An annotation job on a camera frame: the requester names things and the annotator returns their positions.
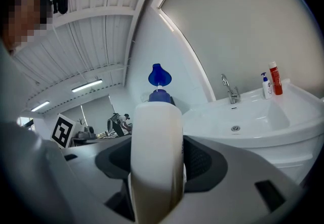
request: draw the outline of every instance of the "corrugated metal ceiling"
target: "corrugated metal ceiling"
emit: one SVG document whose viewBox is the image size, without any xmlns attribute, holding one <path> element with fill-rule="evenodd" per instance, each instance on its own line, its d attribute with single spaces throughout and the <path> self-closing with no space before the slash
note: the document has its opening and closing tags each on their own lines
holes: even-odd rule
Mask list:
<svg viewBox="0 0 324 224">
<path fill-rule="evenodd" d="M 33 87 L 26 110 L 46 100 L 50 105 L 39 109 L 39 113 L 50 113 L 60 106 L 63 110 L 64 104 L 89 92 L 122 85 L 128 60 L 127 41 L 133 36 L 143 2 L 68 0 L 67 14 L 53 16 L 53 25 L 60 26 L 14 55 Z M 71 92 L 100 78 L 103 83 L 92 91 Z"/>
</svg>

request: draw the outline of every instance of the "hand sanitizer bottle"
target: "hand sanitizer bottle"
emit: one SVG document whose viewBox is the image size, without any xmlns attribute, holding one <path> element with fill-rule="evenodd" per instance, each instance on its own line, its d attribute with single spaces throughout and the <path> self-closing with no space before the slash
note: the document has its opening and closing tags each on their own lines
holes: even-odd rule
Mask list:
<svg viewBox="0 0 324 224">
<path fill-rule="evenodd" d="M 148 78 L 157 89 L 136 107 L 131 148 L 131 191 L 136 223 L 160 222 L 183 195 L 181 111 L 163 90 L 172 78 L 153 65 Z"/>
<path fill-rule="evenodd" d="M 261 76 L 263 75 L 263 83 L 262 83 L 263 93 L 264 93 L 265 99 L 270 99 L 272 97 L 272 88 L 271 88 L 270 81 L 265 76 L 265 74 L 266 74 L 266 72 L 263 72 L 261 74 Z"/>
</svg>

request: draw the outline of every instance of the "faucet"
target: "faucet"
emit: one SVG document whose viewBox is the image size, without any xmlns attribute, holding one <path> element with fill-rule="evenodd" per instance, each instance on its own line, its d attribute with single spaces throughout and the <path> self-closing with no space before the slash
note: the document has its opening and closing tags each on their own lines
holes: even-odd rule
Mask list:
<svg viewBox="0 0 324 224">
<path fill-rule="evenodd" d="M 224 74 L 222 74 L 222 81 L 223 81 L 223 84 L 224 86 L 226 86 L 228 88 L 228 97 L 229 97 L 229 100 L 231 102 L 231 104 L 236 104 L 238 102 L 241 101 L 241 95 L 239 94 L 238 90 L 237 90 L 237 87 L 235 87 L 235 91 L 236 93 L 233 92 L 233 90 L 231 89 L 229 83 L 228 83 L 228 80 L 226 78 L 226 76 Z"/>
</svg>

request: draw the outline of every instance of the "red bottle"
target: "red bottle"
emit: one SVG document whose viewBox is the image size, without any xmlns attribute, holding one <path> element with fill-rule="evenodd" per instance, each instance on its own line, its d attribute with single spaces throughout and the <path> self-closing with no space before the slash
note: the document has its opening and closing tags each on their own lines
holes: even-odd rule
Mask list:
<svg viewBox="0 0 324 224">
<path fill-rule="evenodd" d="M 271 73 L 272 80 L 273 80 L 274 93 L 277 96 L 282 95 L 282 85 L 281 85 L 281 81 L 280 81 L 280 76 L 279 76 L 279 71 L 278 71 L 278 68 L 277 68 L 277 64 L 275 62 L 269 63 L 269 69 L 270 69 L 270 73 Z"/>
</svg>

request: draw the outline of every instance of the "sink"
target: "sink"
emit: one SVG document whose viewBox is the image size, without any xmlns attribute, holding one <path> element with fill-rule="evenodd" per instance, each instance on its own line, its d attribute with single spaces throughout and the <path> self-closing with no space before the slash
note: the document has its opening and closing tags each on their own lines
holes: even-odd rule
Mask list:
<svg viewBox="0 0 324 224">
<path fill-rule="evenodd" d="M 264 157 L 300 183 L 324 143 L 324 103 L 282 81 L 283 94 L 264 99 L 262 89 L 191 108 L 183 116 L 183 133 L 244 148 Z"/>
</svg>

